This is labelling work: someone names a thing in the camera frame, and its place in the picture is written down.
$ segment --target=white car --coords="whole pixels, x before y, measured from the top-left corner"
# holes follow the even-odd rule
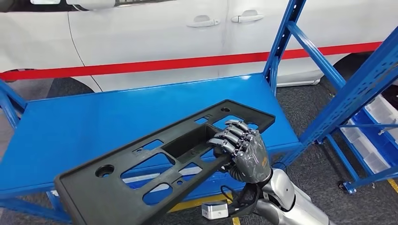
[[[196,57],[224,64],[74,77],[95,92],[255,73],[263,70],[288,3],[130,1],[67,0],[89,10],[71,10],[64,3],[69,7],[35,5],[31,11],[0,13],[0,72]],[[335,64],[350,53],[373,51],[398,25],[397,11],[397,0],[308,0],[298,25]],[[323,76],[297,49],[301,46],[292,38],[279,66],[278,86],[316,84]]]

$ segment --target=robot finger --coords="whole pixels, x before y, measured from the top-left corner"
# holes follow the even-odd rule
[[[247,124],[245,124],[245,122],[243,121],[239,121],[239,120],[228,120],[225,122],[225,124],[228,125],[235,125],[236,127],[240,128],[241,130],[243,130],[244,132],[249,132],[250,129],[247,126]]]
[[[235,125],[229,125],[225,130],[230,131],[231,133],[237,135],[238,137],[242,137],[245,135],[245,132],[239,128],[237,128]]]
[[[237,150],[233,144],[224,139],[212,138],[207,143],[219,146],[229,154],[234,154]]]
[[[239,142],[239,139],[240,139],[240,137],[235,136],[233,133],[231,133],[227,129],[215,134],[214,138],[228,139],[229,141],[233,142],[234,144],[237,144]]]

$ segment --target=red line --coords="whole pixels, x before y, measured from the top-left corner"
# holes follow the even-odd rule
[[[320,47],[319,50],[324,55],[359,53],[374,51],[381,42],[339,45]],[[227,65],[248,62],[266,61],[269,52],[236,54],[236,55],[220,55],[209,57],[198,57],[176,60],[160,60],[147,62],[131,62],[110,65],[86,66],[86,67],[69,67],[56,69],[38,69],[25,71],[12,71],[0,73],[2,80],[22,80],[22,79],[41,79],[41,78],[62,78],[72,76],[88,76],[88,75],[107,75],[132,72],[155,71],[165,69],[179,69],[191,67],[207,67],[216,65]],[[304,49],[286,50],[282,59],[297,59],[308,57]]]

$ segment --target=yellow floor marking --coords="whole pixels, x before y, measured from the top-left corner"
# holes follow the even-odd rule
[[[387,181],[390,183],[391,187],[398,194],[398,185],[397,185],[397,183],[393,179],[387,179]]]
[[[234,225],[240,225],[240,220],[239,220],[239,218],[238,218],[238,217],[232,218],[232,223],[233,223]]]
[[[227,195],[230,198],[232,198],[231,193],[228,193]],[[180,211],[180,210],[184,210],[184,209],[189,209],[189,208],[193,208],[196,206],[200,206],[200,205],[202,205],[202,203],[222,201],[225,199],[227,199],[227,198],[222,194],[213,195],[213,196],[204,197],[204,198],[198,198],[198,199],[194,199],[194,200],[190,200],[190,201],[186,201],[186,202],[181,202],[181,203],[177,204],[176,206],[174,206],[172,209],[170,209],[169,212],[175,212],[175,211]]]

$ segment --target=car door handle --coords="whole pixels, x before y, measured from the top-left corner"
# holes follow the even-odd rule
[[[257,21],[261,20],[264,18],[264,15],[258,14],[257,10],[255,9],[250,9],[244,11],[241,15],[237,15],[231,18],[231,21],[234,23],[244,23],[244,22],[250,22],[250,21]]]
[[[188,23],[188,27],[210,27],[220,24],[219,19],[210,19],[207,15],[198,15],[193,19],[192,23]]]
[[[248,16],[242,16],[242,15],[237,15],[231,18],[231,21],[234,23],[244,23],[244,22],[249,22],[249,21],[257,21],[261,20],[264,18],[263,15],[248,15]]]

